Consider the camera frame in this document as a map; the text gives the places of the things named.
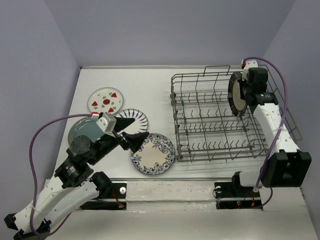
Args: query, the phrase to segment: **plate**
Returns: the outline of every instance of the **plate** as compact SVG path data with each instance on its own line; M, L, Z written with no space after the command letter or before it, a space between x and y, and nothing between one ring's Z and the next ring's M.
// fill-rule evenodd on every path
M124 104L122 93L113 87L103 87L91 94L88 99L90 112L117 113Z
M158 175L167 171L175 160L175 147L164 135L150 133L136 153L131 153L131 161L140 172Z
M75 139L75 137L85 135L91 139L92 142L95 142L100 138L104 132L98 127L96 121L91 120L90 116L80 119L77 121L70 129L68 134L68 143L69 145Z
M135 121L131 123L123 132L127 134L145 133L148 130L149 122L146 115L137 109L129 108L118 112L115 117L118 118L134 118Z

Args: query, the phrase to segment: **blue and white floral plate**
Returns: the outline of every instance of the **blue and white floral plate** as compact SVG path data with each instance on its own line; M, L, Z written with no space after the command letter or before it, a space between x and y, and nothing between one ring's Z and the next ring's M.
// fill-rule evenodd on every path
M144 174L162 174L174 163L175 147L166 136L150 133L139 150L131 153L131 160Z

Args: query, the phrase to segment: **plate with red triangles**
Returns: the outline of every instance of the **plate with red triangles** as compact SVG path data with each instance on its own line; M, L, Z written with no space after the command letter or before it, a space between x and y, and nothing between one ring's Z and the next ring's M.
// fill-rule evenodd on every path
M103 87L96 90L88 99L90 112L115 114L124 104L124 97L118 89Z

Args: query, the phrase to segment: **white knob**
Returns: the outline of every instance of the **white knob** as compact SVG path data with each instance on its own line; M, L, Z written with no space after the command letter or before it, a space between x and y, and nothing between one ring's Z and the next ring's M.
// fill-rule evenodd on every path
M120 193L123 195L123 194L126 194L127 192L127 189L123 186L120 188Z

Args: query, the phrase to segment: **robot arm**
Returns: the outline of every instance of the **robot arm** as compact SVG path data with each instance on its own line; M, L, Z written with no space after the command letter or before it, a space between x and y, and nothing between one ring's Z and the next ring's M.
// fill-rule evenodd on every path
M243 72L232 74L228 99L232 113L241 117L249 106L260 123L269 148L280 128L282 117L274 93L267 91L268 71L258 67L256 60L244 62ZM308 152L302 152L291 138L285 125L270 153L266 170L261 178L264 187L300 187L311 163ZM236 172L242 187L256 185L259 170Z
M118 145L135 153L149 135L148 132L117 134L133 123L134 118L117 118L108 113L94 113L92 118L104 135L95 142L91 142L87 136L78 136L72 141L66 151L67 159L56 169L47 186L37 196L32 222L39 234L50 233L50 229L73 210L88 200L109 193L112 182L103 172L95 173L80 186L93 173L89 165L95 165ZM33 202L4 219L8 228L19 231L14 239L35 237L30 227L32 208Z

